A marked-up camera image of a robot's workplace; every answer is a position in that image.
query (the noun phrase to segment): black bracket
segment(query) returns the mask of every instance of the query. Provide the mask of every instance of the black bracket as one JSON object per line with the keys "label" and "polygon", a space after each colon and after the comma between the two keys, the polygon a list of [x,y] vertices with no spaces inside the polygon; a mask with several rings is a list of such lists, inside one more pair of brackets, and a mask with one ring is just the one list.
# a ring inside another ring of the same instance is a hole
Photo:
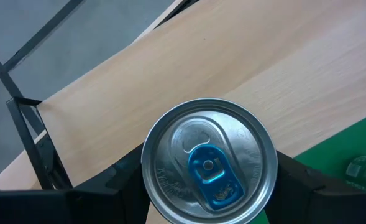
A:
{"label": "black bracket", "polygon": [[41,103],[39,100],[13,97],[6,104],[42,189],[72,188],[71,181],[48,133],[35,144],[21,113],[21,106],[33,106],[43,123],[36,108],[39,103]]}
{"label": "black bracket", "polygon": [[366,192],[278,152],[270,223],[366,223]]}

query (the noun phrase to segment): black metal frame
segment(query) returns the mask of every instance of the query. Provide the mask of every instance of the black metal frame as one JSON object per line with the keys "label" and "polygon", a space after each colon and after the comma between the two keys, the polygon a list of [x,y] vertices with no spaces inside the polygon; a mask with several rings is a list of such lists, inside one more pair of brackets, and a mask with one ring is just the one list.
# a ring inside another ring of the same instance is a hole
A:
{"label": "black metal frame", "polygon": [[37,147],[22,116],[20,105],[33,106],[37,110],[36,106],[39,103],[41,103],[39,100],[13,97],[6,104],[27,151],[29,160],[34,167],[40,186],[44,190],[51,190],[54,187],[57,189],[72,188],[71,181],[48,133],[40,140],[37,144],[39,147]]}
{"label": "black metal frame", "polygon": [[165,18],[163,18],[163,20],[160,21],[159,24],[155,28],[159,27],[160,25],[162,25],[163,23],[165,23],[169,19],[175,17],[177,14],[179,14],[180,12],[182,12],[185,9],[189,8],[190,6],[192,6],[194,3],[198,2],[198,1],[199,0],[185,0],[185,1],[182,1],[179,5],[176,6],[176,8],[174,8],[169,13],[169,15],[167,15]]}
{"label": "black metal frame", "polygon": [[0,223],[145,223],[141,150],[73,189],[0,191]]}
{"label": "black metal frame", "polygon": [[[27,43],[25,43],[5,64],[0,61],[0,81],[11,96],[23,97],[13,82],[9,72],[32,50],[36,48],[65,18],[67,18],[83,0],[70,0],[51,18]],[[22,113],[37,134],[43,131],[42,123],[30,108],[22,108]]]}

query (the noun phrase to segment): can top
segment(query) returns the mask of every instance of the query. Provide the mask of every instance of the can top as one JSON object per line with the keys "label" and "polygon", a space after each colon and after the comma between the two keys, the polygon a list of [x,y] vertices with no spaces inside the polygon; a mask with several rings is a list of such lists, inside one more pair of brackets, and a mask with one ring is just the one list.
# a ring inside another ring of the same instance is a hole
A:
{"label": "can top", "polygon": [[226,100],[182,103],[153,126],[142,152],[145,187],[172,223],[256,217],[277,178],[277,154],[260,121]]}

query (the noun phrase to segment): gray floor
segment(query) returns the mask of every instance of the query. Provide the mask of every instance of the gray floor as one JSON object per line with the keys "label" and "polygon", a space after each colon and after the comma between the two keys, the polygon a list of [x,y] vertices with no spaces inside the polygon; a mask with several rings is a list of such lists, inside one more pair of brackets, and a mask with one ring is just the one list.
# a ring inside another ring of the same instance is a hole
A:
{"label": "gray floor", "polygon": [[[44,100],[128,46],[173,0],[85,1],[10,72],[25,97]],[[0,60],[11,58],[67,0],[0,1]],[[0,83],[0,172],[23,150]]]}

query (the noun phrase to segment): black holder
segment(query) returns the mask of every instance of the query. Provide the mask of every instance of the black holder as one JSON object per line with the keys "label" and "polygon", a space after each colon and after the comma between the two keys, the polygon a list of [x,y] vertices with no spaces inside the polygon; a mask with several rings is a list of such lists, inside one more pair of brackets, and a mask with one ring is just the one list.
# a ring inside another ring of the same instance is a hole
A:
{"label": "black holder", "polygon": [[[50,136],[35,145],[19,110],[39,103],[13,98],[7,106],[45,190],[0,192],[0,222],[145,223],[150,199],[140,163],[143,144],[72,187]],[[270,223],[366,223],[366,192],[281,152],[277,156],[277,182],[265,206]]]}

